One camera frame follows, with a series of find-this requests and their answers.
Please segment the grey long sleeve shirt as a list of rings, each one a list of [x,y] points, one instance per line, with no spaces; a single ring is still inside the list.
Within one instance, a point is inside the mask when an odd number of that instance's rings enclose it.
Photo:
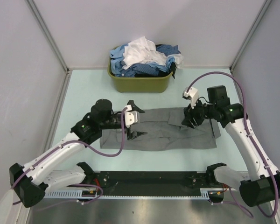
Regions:
[[[192,129],[182,125],[183,108],[146,110],[140,114],[140,123],[132,125],[131,131],[146,134],[134,140],[125,140],[125,150],[165,151],[174,149],[212,149],[221,136],[215,120],[204,120]]]

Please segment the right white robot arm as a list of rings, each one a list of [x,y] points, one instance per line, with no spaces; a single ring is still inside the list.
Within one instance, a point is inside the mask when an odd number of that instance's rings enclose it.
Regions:
[[[224,183],[238,190],[250,207],[280,199],[280,171],[264,152],[249,119],[244,118],[243,106],[230,103],[223,85],[210,87],[207,93],[209,102],[202,103],[196,88],[184,90],[182,97],[190,104],[183,110],[182,124],[196,128],[207,119],[217,121],[235,142],[248,171],[248,176],[244,176],[224,163],[210,165],[207,167],[207,184],[217,187]]]

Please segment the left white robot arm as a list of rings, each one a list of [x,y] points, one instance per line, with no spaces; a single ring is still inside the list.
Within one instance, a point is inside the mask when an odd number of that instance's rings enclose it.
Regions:
[[[54,168],[85,148],[104,157],[120,155],[126,140],[144,135],[144,132],[131,131],[131,126],[139,123],[141,113],[144,111],[132,100],[128,101],[121,111],[114,112],[110,100],[99,99],[91,107],[90,112],[85,114],[54,147],[25,165],[15,163],[10,167],[11,188],[17,194],[20,203],[30,208],[51,191],[67,186],[90,186],[94,181],[94,175],[85,162],[78,163],[67,171],[54,172]],[[91,146],[102,137],[103,130],[115,129],[122,131],[118,152],[106,154]]]

